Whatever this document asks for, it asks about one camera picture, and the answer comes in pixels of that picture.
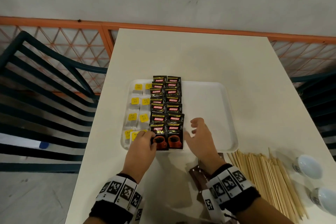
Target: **cup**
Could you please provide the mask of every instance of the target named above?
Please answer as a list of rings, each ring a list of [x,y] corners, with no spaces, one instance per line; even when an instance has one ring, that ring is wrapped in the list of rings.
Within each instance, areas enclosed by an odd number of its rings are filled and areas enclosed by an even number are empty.
[[[293,163],[293,169],[311,179],[321,179],[322,178],[322,167],[314,159],[312,156],[309,155],[301,155],[300,157],[296,158]]]
[[[313,189],[309,197],[323,211],[336,216],[336,192],[324,187]]]

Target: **hand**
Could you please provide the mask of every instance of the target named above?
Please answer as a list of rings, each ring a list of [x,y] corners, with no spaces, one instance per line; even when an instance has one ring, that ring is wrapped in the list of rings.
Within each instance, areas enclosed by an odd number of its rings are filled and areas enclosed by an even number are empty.
[[[124,168],[121,173],[131,176],[137,184],[153,162],[156,153],[156,143],[151,145],[155,133],[140,131],[126,154]]]
[[[211,132],[204,123],[203,118],[195,118],[190,122],[191,127],[196,128],[191,131],[195,136],[191,137],[187,131],[184,131],[184,140],[187,142],[191,152],[204,163],[206,171],[212,175],[226,162],[218,155]]]

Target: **orange metal frame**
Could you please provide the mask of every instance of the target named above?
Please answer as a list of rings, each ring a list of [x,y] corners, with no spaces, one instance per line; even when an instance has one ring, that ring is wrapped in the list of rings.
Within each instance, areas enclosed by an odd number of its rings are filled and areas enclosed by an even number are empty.
[[[34,18],[17,18],[17,17],[0,16],[0,25],[95,29],[98,30],[110,58],[114,48],[114,40],[111,36],[111,30],[119,30],[120,28],[207,33],[207,34],[264,36],[267,37],[270,41],[276,40],[287,42],[336,44],[336,37],[330,37],[330,36],[293,35],[293,34],[254,32],[254,31],[188,28],[188,27],[118,23],[118,22],[34,19]]]

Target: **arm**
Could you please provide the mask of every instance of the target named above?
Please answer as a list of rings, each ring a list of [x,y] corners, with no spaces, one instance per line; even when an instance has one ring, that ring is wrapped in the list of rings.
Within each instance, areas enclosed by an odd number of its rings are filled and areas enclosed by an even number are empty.
[[[134,214],[132,209],[133,211],[134,209],[137,210],[140,203],[138,203],[136,208],[132,207],[130,210],[129,202],[132,201],[132,198],[129,198],[128,201],[120,198],[123,185],[116,190],[115,194],[108,193],[109,188],[112,188],[112,183],[116,180],[124,180],[124,183],[128,182],[128,184],[133,184],[137,187],[137,184],[139,184],[155,158],[156,143],[151,145],[151,138],[154,136],[155,134],[150,131],[140,131],[138,133],[128,149],[123,170],[105,184],[96,198],[96,203],[91,209],[89,218],[86,219],[84,224],[124,224],[132,219]]]
[[[217,154],[211,132],[202,118],[191,120],[191,127],[196,128],[192,131],[195,136],[191,137],[188,132],[184,132],[184,140],[193,154],[204,163],[212,179],[232,167]],[[293,224],[286,216],[262,199],[254,187],[242,190],[237,196],[219,206],[235,214],[242,224]]]

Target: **metal chair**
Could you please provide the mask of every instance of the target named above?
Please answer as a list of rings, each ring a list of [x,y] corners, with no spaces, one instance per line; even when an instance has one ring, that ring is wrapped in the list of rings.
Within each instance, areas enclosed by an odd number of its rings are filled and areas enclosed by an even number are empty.
[[[77,84],[70,78],[68,78],[65,74],[61,73],[58,69],[54,68],[44,59],[36,55],[33,51],[27,48],[23,43],[27,42],[31,46],[35,47],[40,52],[44,53],[45,55],[58,60],[62,65],[65,66],[66,69],[78,80],[80,83]],[[68,85],[72,86],[76,89],[79,93],[82,93],[86,96],[89,100],[87,101],[84,98],[80,97],[79,95],[75,94],[74,92],[70,91],[60,83],[56,82],[52,78],[46,76],[44,73],[39,71],[38,69],[34,68],[33,66],[29,65],[19,57],[15,56],[15,53],[19,51],[23,53],[26,57],[33,60],[36,64],[40,65],[43,69],[46,69],[63,82],[67,83]],[[95,66],[90,66],[86,64],[82,64],[76,62],[72,59],[64,57],[59,53],[53,51],[52,49],[48,48],[40,41],[35,39],[33,36],[28,34],[25,31],[21,31],[17,37],[12,41],[12,43],[6,48],[3,54],[0,56],[0,76],[10,79],[15,83],[20,85],[24,85],[30,91],[38,93],[58,104],[63,105],[64,107],[68,108],[71,111],[77,112],[78,114],[86,117],[94,117],[95,112],[86,111],[83,108],[74,105],[73,103],[61,98],[60,96],[54,94],[51,91],[46,90],[44,87],[29,81],[27,78],[11,71],[10,69],[6,68],[5,66],[11,63],[20,69],[24,70],[25,72],[33,75],[35,78],[43,81],[44,83],[54,87],[58,91],[62,92],[66,96],[78,101],[80,104],[96,108],[99,100],[99,96],[95,95],[89,84],[86,80],[82,77],[79,73],[78,69],[94,72],[94,73],[101,73],[106,74],[107,68],[100,68]],[[39,108],[42,111],[51,113],[55,116],[63,118],[67,121],[71,121],[75,124],[91,127],[92,121],[82,120],[77,118],[71,114],[68,114],[64,111],[61,111],[58,108],[55,108],[52,105],[43,103],[36,98],[31,97],[23,92],[14,90],[8,86],[0,85],[0,92],[6,97],[10,97],[12,99],[16,99],[21,103],[33,106],[35,108]],[[56,123],[52,120],[48,120],[32,114],[30,112],[26,112],[24,110],[17,109],[15,107],[1,104],[0,103],[0,113],[6,114],[15,118],[23,119],[29,122],[33,122],[38,125],[45,126],[47,128],[51,128],[57,131],[61,131],[64,133],[68,133],[73,136],[78,137],[88,137],[90,132],[80,131],[77,129],[70,128],[66,125],[62,125]],[[38,141],[47,142],[50,144],[56,144],[71,148],[78,148],[78,149],[85,149],[86,143],[79,143],[74,142],[66,139],[62,139],[59,137],[54,137],[51,135],[43,134],[40,132],[36,132],[26,128],[19,128],[13,125],[8,125],[0,121],[0,133],[23,137],[27,139],[33,139]],[[14,146],[8,144],[0,144],[0,153],[3,154],[10,154],[10,155],[18,155],[18,156],[27,156],[27,157],[36,157],[36,158],[47,158],[47,159],[54,159],[54,160],[65,160],[65,161],[81,161],[83,159],[82,155],[73,155],[73,154],[65,154],[59,152],[51,152],[47,150],[41,149],[33,149],[27,148],[22,146]],[[77,173],[79,171],[80,164],[44,164],[44,163],[0,163],[0,171],[5,172],[70,172],[70,173]]]
[[[323,138],[336,136],[336,71],[293,77],[304,82],[296,90]],[[336,143],[326,143],[329,150]]]

